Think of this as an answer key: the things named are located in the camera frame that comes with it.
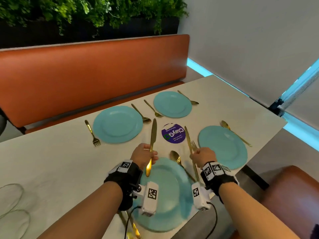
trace black cable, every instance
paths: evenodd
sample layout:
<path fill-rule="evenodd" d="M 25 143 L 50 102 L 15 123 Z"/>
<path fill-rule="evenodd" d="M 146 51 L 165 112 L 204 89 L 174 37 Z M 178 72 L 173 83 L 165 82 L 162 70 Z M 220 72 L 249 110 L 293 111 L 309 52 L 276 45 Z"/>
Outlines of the black cable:
<path fill-rule="evenodd" d="M 129 226 L 129 221 L 130 221 L 130 218 L 131 218 L 131 215 L 133 213 L 133 211 L 137 208 L 142 208 L 140 205 L 134 207 L 131 212 L 129 213 L 129 216 L 127 217 L 127 222 L 126 222 L 126 227 L 125 227 L 125 234 L 124 234 L 124 239 L 126 239 L 126 232 L 127 232 L 127 227 Z"/>
<path fill-rule="evenodd" d="M 216 225 L 217 225 L 217 219 L 218 219 L 216 207 L 211 202 L 207 202 L 207 204 L 211 204 L 214 207 L 215 214 L 216 214 L 216 221 L 215 221 L 215 225 L 214 225 L 213 229 L 211 230 L 211 232 L 208 234 L 208 236 L 205 239 L 207 239 L 213 233 L 213 231 L 215 230 Z"/>

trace white table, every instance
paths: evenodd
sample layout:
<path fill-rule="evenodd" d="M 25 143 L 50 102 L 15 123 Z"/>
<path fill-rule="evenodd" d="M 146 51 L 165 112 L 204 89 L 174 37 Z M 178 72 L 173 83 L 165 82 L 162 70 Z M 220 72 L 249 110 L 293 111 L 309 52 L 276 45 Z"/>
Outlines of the white table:
<path fill-rule="evenodd" d="M 161 136 L 162 127 L 170 122 L 187 126 L 190 137 L 197 143 L 201 129 L 219 125 L 225 120 L 232 130 L 253 145 L 247 147 L 247 162 L 286 124 L 258 103 L 232 88 L 216 76 L 208 76 L 168 90 L 180 90 L 191 100 L 198 101 L 192 112 L 183 118 L 157 118 L 158 130 L 154 149 L 159 157 L 169 157 L 171 150 L 181 156 L 182 163 L 194 175 L 187 141 L 171 144 Z M 140 112 L 153 119 L 153 111 L 144 99 L 153 104 L 157 93 L 122 105 L 135 104 Z M 91 125 L 100 112 L 95 112 L 31 134 L 0 143 L 0 186 L 20 183 L 26 190 L 22 208 L 31 213 L 31 224 L 25 238 L 35 238 L 68 210 L 97 189 L 106 173 L 124 159 L 141 142 L 149 143 L 152 124 L 144 124 L 137 137 L 122 144 L 94 147 L 84 120 Z M 193 208 L 190 216 L 196 214 Z M 153 233 L 138 227 L 143 239 L 171 238 L 178 228 L 166 233 Z M 123 239 L 124 228 L 116 215 L 103 238 Z"/>

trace blue plate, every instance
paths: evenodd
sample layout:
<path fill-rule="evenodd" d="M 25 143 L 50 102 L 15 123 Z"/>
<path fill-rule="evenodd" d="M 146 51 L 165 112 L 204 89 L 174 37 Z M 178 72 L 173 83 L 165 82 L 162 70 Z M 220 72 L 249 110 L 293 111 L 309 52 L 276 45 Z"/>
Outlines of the blue plate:
<path fill-rule="evenodd" d="M 167 117 L 185 117 L 192 110 L 190 100 L 173 91 L 164 91 L 158 93 L 154 98 L 155 108 Z"/>
<path fill-rule="evenodd" d="M 152 166 L 151 175 L 146 177 L 145 171 L 141 184 L 153 181 L 159 185 L 158 204 L 155 215 L 147 217 L 133 212 L 138 224 L 150 231 L 165 232 L 179 226 L 188 218 L 193 206 L 191 182 L 185 171 L 177 163 L 168 158 L 160 158 Z M 133 207 L 140 205 L 140 198 L 134 200 Z"/>
<path fill-rule="evenodd" d="M 94 134 L 107 143 L 131 140 L 143 127 L 141 115 L 127 106 L 113 106 L 103 110 L 93 123 Z"/>
<path fill-rule="evenodd" d="M 219 163 L 237 169 L 247 162 L 247 149 L 232 131 L 221 126 L 207 126 L 198 135 L 200 147 L 209 147 Z"/>

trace purple sign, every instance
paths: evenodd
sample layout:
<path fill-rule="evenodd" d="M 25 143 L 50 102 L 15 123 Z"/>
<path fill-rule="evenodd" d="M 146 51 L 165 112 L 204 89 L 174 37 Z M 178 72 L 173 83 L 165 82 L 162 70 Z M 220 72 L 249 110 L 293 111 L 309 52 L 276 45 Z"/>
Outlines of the purple sign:
<path fill-rule="evenodd" d="M 163 127 L 162 136 L 170 143 L 180 143 L 185 140 L 186 134 L 180 125 L 169 123 Z"/>

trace wristband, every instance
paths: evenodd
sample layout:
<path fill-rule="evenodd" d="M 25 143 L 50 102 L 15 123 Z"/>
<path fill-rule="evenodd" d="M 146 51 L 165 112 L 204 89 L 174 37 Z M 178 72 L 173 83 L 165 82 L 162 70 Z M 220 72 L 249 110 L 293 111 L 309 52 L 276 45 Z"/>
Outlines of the wristband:
<path fill-rule="evenodd" d="M 238 180 L 233 176 L 230 169 L 219 162 L 207 162 L 203 166 L 203 171 L 201 172 L 201 177 L 205 182 L 206 189 L 211 189 L 220 199 L 219 188 L 222 184 L 228 182 L 234 182 L 239 185 Z"/>
<path fill-rule="evenodd" d="M 116 182 L 122 189 L 123 199 L 119 210 L 125 211 L 132 207 L 133 197 L 131 196 L 133 190 L 138 190 L 143 171 L 132 160 L 124 160 L 116 165 L 104 180 Z"/>

